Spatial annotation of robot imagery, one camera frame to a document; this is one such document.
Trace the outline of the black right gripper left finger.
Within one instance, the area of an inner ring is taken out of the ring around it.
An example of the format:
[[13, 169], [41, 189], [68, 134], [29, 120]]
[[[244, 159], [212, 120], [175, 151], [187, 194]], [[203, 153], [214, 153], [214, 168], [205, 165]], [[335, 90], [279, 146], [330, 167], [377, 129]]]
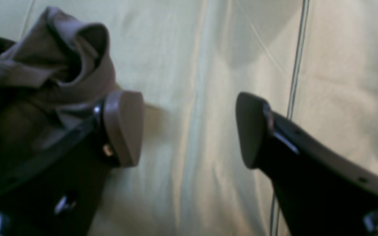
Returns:
[[0, 236], [85, 236], [111, 170], [138, 165], [143, 95], [79, 104], [67, 125], [29, 111], [0, 115]]

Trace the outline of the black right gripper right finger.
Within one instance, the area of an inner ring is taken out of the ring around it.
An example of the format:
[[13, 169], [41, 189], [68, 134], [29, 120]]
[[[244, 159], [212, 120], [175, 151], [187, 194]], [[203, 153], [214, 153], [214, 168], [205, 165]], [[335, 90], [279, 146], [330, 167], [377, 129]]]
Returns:
[[378, 176], [330, 150], [241, 92], [236, 121], [243, 163], [270, 180], [293, 236], [378, 236]]

